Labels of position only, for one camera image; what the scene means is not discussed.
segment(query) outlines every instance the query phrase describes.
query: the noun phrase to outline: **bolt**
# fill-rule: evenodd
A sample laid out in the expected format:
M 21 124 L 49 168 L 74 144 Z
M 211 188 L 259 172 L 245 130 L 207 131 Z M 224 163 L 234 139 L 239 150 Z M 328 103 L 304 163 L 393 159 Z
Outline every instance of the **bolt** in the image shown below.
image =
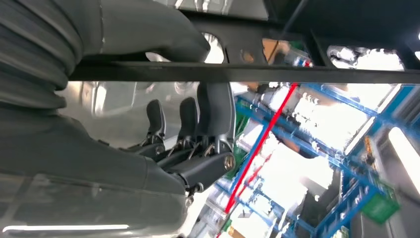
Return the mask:
M 232 155 L 228 155 L 224 158 L 224 168 L 231 170 L 235 166 L 235 158 Z
M 163 148 L 163 146 L 158 146 L 158 147 L 156 147 L 156 154 L 158 155 L 158 154 L 160 154 L 160 153 L 162 153 L 164 151 L 164 148 Z

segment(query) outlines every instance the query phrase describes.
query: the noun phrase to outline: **red line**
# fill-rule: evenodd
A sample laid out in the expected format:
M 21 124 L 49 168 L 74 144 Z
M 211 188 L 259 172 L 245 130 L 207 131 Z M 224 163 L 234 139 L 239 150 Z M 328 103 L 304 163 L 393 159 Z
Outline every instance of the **red line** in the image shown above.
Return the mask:
M 254 174 L 252 174 L 250 177 L 249 177 L 249 179 L 248 179 L 248 181 L 247 181 L 247 183 L 248 184 L 250 184 L 256 177 L 257 177 L 257 175 L 258 175 L 258 173 L 260 172 L 260 170 L 263 168 L 263 166 L 270 160 L 270 158 L 271 158 L 271 155 L 269 155 L 266 159 L 265 159 L 265 161 L 264 161 L 264 163 L 261 165 L 261 166 L 259 166 L 258 167 L 258 169 L 256 169 L 255 171 L 254 171 Z M 238 193 L 238 196 L 237 197 L 240 197 L 241 196 L 241 194 L 244 192 L 244 190 L 245 190 L 245 186 L 242 186 L 242 189 L 241 189 L 241 191 Z
M 236 196 L 236 192 L 238 191 L 239 187 L 241 186 L 245 175 L 247 174 L 252 161 L 254 160 L 255 156 L 260 152 L 262 146 L 264 145 L 264 141 L 265 139 L 267 139 L 268 134 L 270 133 L 271 129 L 274 127 L 274 125 L 276 124 L 278 118 L 281 115 L 281 112 L 283 111 L 284 107 L 286 106 L 287 101 L 290 99 L 290 97 L 292 96 L 293 91 L 295 90 L 295 88 L 298 85 L 296 83 L 293 83 L 292 86 L 289 89 L 289 92 L 286 95 L 286 98 L 284 99 L 283 103 L 281 104 L 280 108 L 277 110 L 277 112 L 274 114 L 273 118 L 271 119 L 270 123 L 268 124 L 267 129 L 265 130 L 264 134 L 262 135 L 262 138 L 260 141 L 258 141 L 258 145 L 256 150 L 254 151 L 254 153 L 251 155 L 251 159 L 249 160 L 248 164 L 245 167 L 245 170 L 243 172 L 243 174 L 241 175 L 241 177 L 239 178 L 238 183 L 236 184 L 235 188 L 233 189 L 233 193 L 229 198 L 229 202 L 227 203 L 227 206 L 225 208 L 225 213 L 229 213 L 230 209 L 232 209 L 233 205 L 235 204 L 235 196 Z

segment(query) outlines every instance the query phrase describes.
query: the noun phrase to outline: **black metal frame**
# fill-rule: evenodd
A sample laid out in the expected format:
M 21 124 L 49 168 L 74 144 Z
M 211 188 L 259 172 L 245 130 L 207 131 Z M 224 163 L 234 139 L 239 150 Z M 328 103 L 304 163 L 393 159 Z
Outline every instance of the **black metal frame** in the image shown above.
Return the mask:
M 295 19 L 285 24 L 271 21 L 245 19 L 225 15 L 183 11 L 196 28 L 219 38 L 224 50 L 226 64 L 160 63 L 145 61 L 109 61 L 96 57 L 77 66 L 72 81 L 287 81 L 316 83 L 406 83 L 420 80 L 420 61 L 404 42 L 384 39 L 374 42 L 371 38 L 355 36 L 352 39 L 331 39 L 317 35 L 311 29 L 294 31 Z M 315 67 L 291 67 L 267 65 L 263 54 L 262 38 L 302 40 Z M 326 50 L 330 45 L 360 46 L 368 48 L 396 49 L 406 71 L 355 70 L 335 68 Z M 246 63 L 242 54 L 254 58 Z

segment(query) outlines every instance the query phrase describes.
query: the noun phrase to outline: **fluorescent light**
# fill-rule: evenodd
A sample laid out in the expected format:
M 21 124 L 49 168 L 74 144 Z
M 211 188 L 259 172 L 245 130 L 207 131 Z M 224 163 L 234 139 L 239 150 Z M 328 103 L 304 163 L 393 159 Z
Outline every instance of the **fluorescent light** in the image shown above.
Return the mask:
M 413 148 L 400 128 L 392 128 L 388 137 L 395 149 L 395 152 L 397 152 L 398 157 L 403 163 L 408 176 L 416 187 L 417 192 L 420 193 L 420 173 L 418 172 L 418 168 L 420 167 L 419 154 Z
M 90 230 L 122 230 L 128 225 L 91 225 L 91 226 L 7 226 L 3 232 L 17 231 L 90 231 Z
M 370 126 L 375 121 L 376 117 L 371 117 L 366 124 L 360 129 L 359 133 L 355 136 L 355 138 L 350 142 L 350 144 L 347 146 L 347 148 L 344 150 L 344 153 L 346 155 L 350 154 L 350 152 L 353 150 L 353 148 L 356 146 L 356 144 L 360 141 L 360 139 L 366 134 L 366 132 L 369 130 Z
M 394 99 L 395 95 L 400 91 L 401 83 L 397 84 L 392 91 L 388 94 L 382 104 L 376 110 L 378 113 L 382 113 L 383 110 L 388 106 L 388 104 Z

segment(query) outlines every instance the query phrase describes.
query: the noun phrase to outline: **blue metal rack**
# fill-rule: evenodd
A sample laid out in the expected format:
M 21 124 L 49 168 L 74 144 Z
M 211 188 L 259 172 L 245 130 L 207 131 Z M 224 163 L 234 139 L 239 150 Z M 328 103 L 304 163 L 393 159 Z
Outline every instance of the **blue metal rack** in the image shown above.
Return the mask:
M 258 111 L 253 111 L 239 103 L 236 104 L 236 110 L 264 126 L 268 125 L 268 122 L 263 119 L 264 114 L 257 113 Z M 308 143 L 292 134 L 284 132 L 276 126 L 272 129 L 272 132 L 280 137 L 291 140 L 301 148 L 325 157 L 330 164 L 341 169 L 344 174 L 352 178 L 353 184 L 348 191 L 343 194 L 341 202 L 333 208 L 324 220 L 311 232 L 313 238 L 329 238 L 333 236 L 343 225 L 349 223 L 376 193 L 384 194 L 382 189 L 374 183 L 373 178 L 377 176 L 377 174 L 372 170 L 361 166 L 362 163 L 357 160 L 337 159 L 321 151 L 315 151 Z
M 393 119 L 390 115 L 383 115 L 378 113 L 376 110 L 370 109 L 368 107 L 363 106 L 362 104 L 352 100 L 348 99 L 345 96 L 341 95 L 340 93 L 334 91 L 329 86 L 325 86 L 322 84 L 305 84 L 306 87 L 309 87 L 313 89 L 314 91 L 317 91 L 319 93 L 322 93 L 331 99 L 334 99 L 336 101 L 345 103 L 370 117 L 376 117 L 376 120 L 383 124 L 389 124 L 392 126 L 396 126 L 400 128 L 405 134 L 413 136 L 417 139 L 420 139 L 420 131 L 412 127 L 411 125 L 406 125 L 404 123 L 401 123 L 395 119 Z
M 244 97 L 237 96 L 236 99 L 237 99 L 238 104 L 240 104 L 241 102 L 245 102 L 245 103 L 249 104 L 250 106 L 253 107 L 253 109 L 256 110 L 256 113 L 260 113 L 260 115 L 262 115 L 263 117 L 272 118 L 273 115 L 274 115 L 274 112 L 272 110 L 263 108 L 260 105 L 255 104 L 254 102 L 251 102 L 250 100 L 248 100 Z M 317 146 L 320 149 L 322 149 L 326 152 L 329 152 L 329 154 L 337 154 L 337 153 L 341 154 L 342 153 L 341 151 L 330 148 L 323 141 L 312 137 L 312 135 L 309 135 L 309 134 L 307 134 L 303 131 L 299 131 L 299 128 L 297 126 L 293 125 L 292 123 L 288 122 L 287 120 L 285 120 L 282 117 L 279 118 L 278 123 L 280 123 L 282 126 L 284 126 L 287 130 L 292 131 L 290 133 L 291 135 L 299 134 L 303 137 L 310 138 L 311 140 L 315 141 L 317 143 Z
M 224 186 L 222 186 L 219 183 L 215 183 L 216 188 L 218 188 L 220 191 L 230 195 L 231 193 L 227 190 L 227 188 L 225 188 Z M 273 209 L 275 209 L 276 215 L 277 217 L 281 217 L 283 215 L 283 213 L 285 212 L 285 209 L 280 206 L 278 203 L 276 203 L 275 201 L 273 201 L 270 197 L 268 197 L 266 194 L 264 194 L 261 190 L 259 189 L 254 189 L 253 187 L 249 186 L 248 184 L 246 184 L 246 186 L 250 189 L 253 190 L 253 193 L 256 195 L 260 195 L 264 198 L 266 198 L 268 201 L 270 201 L 270 205 L 273 207 Z M 253 213 L 257 214 L 269 227 L 271 227 L 273 225 L 273 222 L 265 215 L 259 213 L 255 208 L 253 208 L 249 203 L 246 203 L 244 201 L 242 201 L 240 198 L 235 197 L 235 200 L 243 205 L 244 207 L 250 209 Z M 292 214 L 292 213 L 287 213 L 286 216 L 292 220 L 295 224 L 298 224 L 299 226 L 301 226 L 302 228 L 304 228 L 305 230 L 307 230 L 310 234 L 313 234 L 315 232 L 315 228 L 312 227 L 311 225 L 309 225 L 308 223 L 306 223 L 305 221 L 303 221 L 302 219 L 299 219 L 296 215 Z M 278 226 L 274 226 L 274 229 L 279 231 L 279 227 Z M 287 232 L 284 234 L 287 238 L 295 238 L 296 236 L 294 235 L 293 229 L 288 229 Z
M 319 84 L 306 84 L 305 86 L 323 93 L 324 95 L 337 100 L 339 102 L 348 104 L 349 106 L 367 114 L 368 116 L 375 117 L 377 121 L 384 124 L 391 124 L 401 128 L 405 133 L 416 138 L 420 138 L 420 132 L 413 129 L 409 125 L 405 125 L 393 119 L 389 115 L 382 115 L 376 110 L 370 109 L 363 106 L 359 102 L 356 102 L 352 99 L 346 98 L 344 95 L 340 94 L 338 91 Z M 237 112 L 244 114 L 245 116 L 251 118 L 252 120 L 262 124 L 264 128 L 268 126 L 267 118 L 272 118 L 273 112 L 264 105 L 255 104 L 250 100 L 243 98 L 241 96 L 236 97 L 236 110 Z M 344 158 L 342 151 L 334 150 L 329 148 L 321 140 L 313 138 L 312 135 L 304 134 L 302 131 L 299 131 L 298 127 L 287 120 L 280 118 L 278 123 L 282 128 L 275 126 L 271 131 L 285 139 L 288 139 L 298 146 L 301 149 L 316 153 L 319 156 L 325 157 L 332 166 L 340 169 L 342 171 L 342 184 L 341 184 L 341 193 L 339 203 L 325 216 L 325 218 L 320 222 L 316 228 L 311 226 L 305 226 L 305 222 L 302 223 L 302 220 L 293 217 L 293 214 L 287 214 L 293 221 L 298 225 L 302 226 L 311 233 L 312 238 L 330 238 L 342 226 L 349 227 L 351 219 L 376 195 L 381 194 L 385 195 L 385 192 L 381 185 L 376 183 L 378 174 L 373 171 L 369 166 L 362 163 L 358 158 L 347 157 Z M 318 148 L 321 150 L 314 149 L 312 145 L 305 142 L 304 138 L 310 138 L 311 140 L 317 143 Z M 267 196 L 261 191 L 254 191 L 258 195 Z M 295 237 L 294 229 L 288 229 L 287 237 Z

